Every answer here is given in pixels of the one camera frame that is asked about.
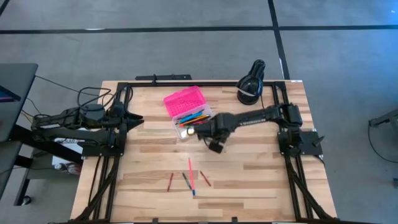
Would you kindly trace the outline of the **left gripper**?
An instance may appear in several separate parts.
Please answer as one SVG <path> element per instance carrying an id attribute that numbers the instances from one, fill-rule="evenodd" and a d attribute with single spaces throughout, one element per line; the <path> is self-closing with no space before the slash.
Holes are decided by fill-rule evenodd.
<path id="1" fill-rule="evenodd" d="M 113 128 L 118 130 L 114 143 L 114 146 L 117 148 L 124 148 L 127 131 L 130 131 L 144 122 L 141 120 L 143 116 L 129 112 L 124 103 L 119 99 L 114 99 L 107 110 L 107 115 L 112 122 Z"/>

